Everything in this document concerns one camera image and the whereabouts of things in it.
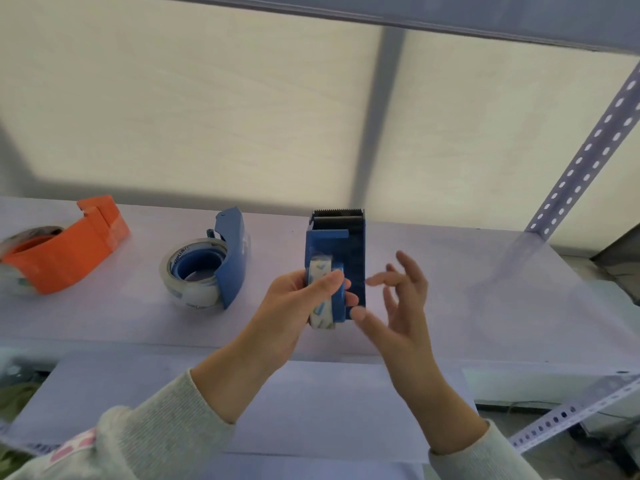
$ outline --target orange plastic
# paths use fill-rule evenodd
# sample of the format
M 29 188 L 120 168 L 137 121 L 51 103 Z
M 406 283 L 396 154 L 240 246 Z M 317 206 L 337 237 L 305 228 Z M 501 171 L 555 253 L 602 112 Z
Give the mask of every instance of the orange plastic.
M 84 217 L 58 235 L 21 242 L 1 261 L 10 264 L 41 294 L 83 279 L 118 247 L 130 231 L 110 195 L 77 202 Z

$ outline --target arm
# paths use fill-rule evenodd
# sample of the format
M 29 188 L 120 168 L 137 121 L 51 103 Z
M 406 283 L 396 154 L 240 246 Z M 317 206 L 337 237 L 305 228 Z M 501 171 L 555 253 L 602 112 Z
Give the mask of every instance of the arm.
M 396 257 L 405 274 L 388 264 L 386 272 L 367 279 L 370 286 L 385 286 L 388 325 L 361 306 L 351 310 L 351 318 L 380 351 L 396 391 L 420 424 L 433 468 L 442 480 L 540 480 L 495 425 L 447 384 L 424 316 L 428 282 L 413 259 L 401 251 Z
M 230 441 L 233 424 L 291 356 L 311 311 L 345 282 L 340 271 L 305 287 L 305 272 L 277 278 L 229 345 L 134 410 L 105 412 L 96 428 L 28 462 L 10 480 L 192 478 Z M 358 299 L 346 294 L 348 304 Z

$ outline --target pink and white patch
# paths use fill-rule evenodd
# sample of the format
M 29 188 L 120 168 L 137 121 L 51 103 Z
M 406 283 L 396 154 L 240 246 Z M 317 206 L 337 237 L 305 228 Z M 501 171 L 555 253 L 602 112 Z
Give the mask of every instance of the pink and white patch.
M 47 468 L 52 467 L 60 460 L 64 460 L 71 453 L 75 453 L 77 451 L 82 451 L 89 449 L 95 443 L 95 428 L 90 429 L 89 431 L 85 431 L 84 433 L 80 433 L 79 435 L 74 436 L 68 442 L 60 445 L 60 448 L 53 451 L 51 453 L 51 457 L 49 459 L 49 466 Z

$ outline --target gray sweatshirt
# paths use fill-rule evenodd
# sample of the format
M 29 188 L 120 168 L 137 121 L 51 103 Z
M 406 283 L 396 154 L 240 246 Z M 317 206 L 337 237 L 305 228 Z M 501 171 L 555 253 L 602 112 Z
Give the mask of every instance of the gray sweatshirt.
M 136 409 L 105 412 L 96 428 L 31 460 L 9 480 L 195 478 L 233 433 L 185 372 Z M 429 457 L 442 480 L 540 480 L 494 424 L 466 450 Z

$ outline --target green fabric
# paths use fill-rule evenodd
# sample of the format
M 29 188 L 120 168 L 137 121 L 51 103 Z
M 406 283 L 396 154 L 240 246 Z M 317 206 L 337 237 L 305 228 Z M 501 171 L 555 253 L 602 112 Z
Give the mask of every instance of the green fabric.
M 40 387 L 36 382 L 25 382 L 0 388 L 0 419 L 13 421 Z M 0 445 L 0 480 L 19 470 L 32 456 Z

